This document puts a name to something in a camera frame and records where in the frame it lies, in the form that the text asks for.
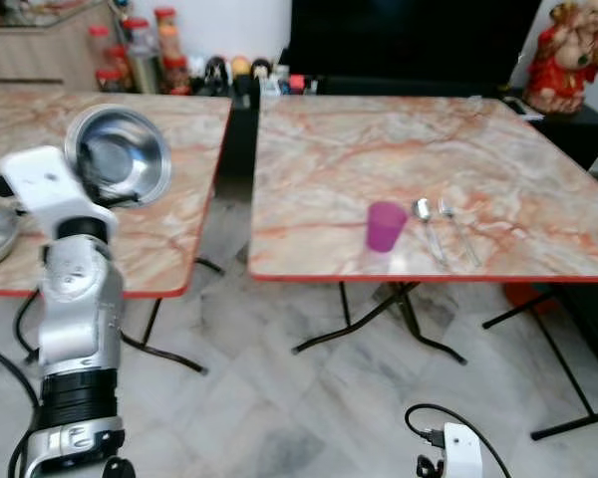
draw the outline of ganesha statue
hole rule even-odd
[[[538,37],[524,98],[546,114],[573,114],[585,99],[585,83],[598,74],[598,0],[565,2],[551,10],[553,26]]]

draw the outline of red table edge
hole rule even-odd
[[[482,276],[482,275],[367,275],[367,276],[307,276],[258,274],[248,267],[248,274],[256,281],[267,282],[492,282],[492,283],[572,283],[598,284],[598,276]]]
[[[156,291],[156,292],[143,292],[143,291],[130,291],[124,292],[125,299],[172,299],[174,297],[181,297],[190,287],[192,282],[192,269],[194,268],[195,260],[197,259],[197,251],[199,250],[199,244],[201,244],[201,233],[206,223],[206,217],[208,217],[208,208],[210,207],[210,200],[212,199],[212,188],[217,178],[217,171],[219,170],[219,163],[221,162],[221,155],[223,154],[224,145],[226,143],[226,131],[228,130],[228,122],[232,116],[232,103],[228,109],[228,115],[226,115],[226,122],[223,126],[223,137],[221,139],[221,145],[219,146],[219,154],[217,155],[217,161],[215,163],[215,170],[212,172],[212,178],[210,179],[210,186],[208,187],[208,193],[203,204],[203,212],[201,216],[201,223],[199,224],[199,239],[197,244],[192,250],[192,260],[186,270],[186,279],[183,285],[178,289],[172,289],[169,291]],[[0,297],[29,297],[33,291],[27,290],[11,290],[11,289],[0,289]]]

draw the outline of black tv screen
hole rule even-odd
[[[306,75],[506,84],[540,0],[293,0]]]

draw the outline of glass jar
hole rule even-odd
[[[185,56],[164,58],[164,92],[168,95],[190,95],[190,75]]]
[[[122,86],[125,92],[133,92],[135,90],[133,72],[124,45],[114,45],[106,51],[106,55],[114,68],[122,74]]]
[[[181,57],[179,34],[176,27],[168,25],[159,27],[159,45],[164,58],[178,59]]]
[[[174,27],[175,9],[172,7],[157,7],[154,10],[157,27]]]
[[[157,41],[150,30],[149,20],[130,17],[123,24],[129,33],[129,51],[138,55],[157,53]]]
[[[96,80],[103,93],[123,93],[125,91],[120,70],[96,70]]]
[[[89,27],[89,49],[96,70],[110,69],[113,64],[109,61],[106,51],[113,46],[113,38],[106,25],[91,25]]]

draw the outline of spoon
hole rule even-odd
[[[426,225],[426,234],[428,235],[428,246],[430,247],[430,252],[433,256],[435,256],[435,259],[437,259],[442,266],[446,266],[448,264],[448,259],[443,251],[443,247],[441,247],[437,233],[433,229],[432,224],[430,224],[430,220],[432,219],[432,211],[430,210],[428,200],[423,197],[418,201],[415,201],[412,205],[412,211],[414,212],[415,216],[421,219]]]
[[[480,260],[478,259],[478,256],[476,255],[473,247],[471,247],[471,243],[467,239],[467,236],[463,234],[460,224],[458,224],[458,222],[456,221],[456,218],[454,217],[454,210],[451,208],[449,204],[447,204],[444,201],[443,198],[439,199],[439,213],[447,217],[454,224],[454,227],[456,228],[456,231],[460,236],[460,240],[462,241],[463,246],[467,250],[467,254],[469,254],[471,262],[474,266],[480,267]]]

